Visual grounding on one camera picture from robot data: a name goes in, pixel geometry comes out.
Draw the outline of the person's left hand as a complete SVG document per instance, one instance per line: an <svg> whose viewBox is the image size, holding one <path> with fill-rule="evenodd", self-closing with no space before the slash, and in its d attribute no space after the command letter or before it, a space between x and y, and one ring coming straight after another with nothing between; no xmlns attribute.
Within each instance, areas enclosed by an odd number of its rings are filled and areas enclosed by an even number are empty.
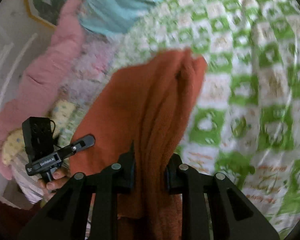
<svg viewBox="0 0 300 240"><path fill-rule="evenodd" d="M42 178L38 180L39 187L46 194L52 194L53 191L56 191L63 187L66 182L70 179L70 171L65 167L57 169L53 174L53 180L46 183Z"/></svg>

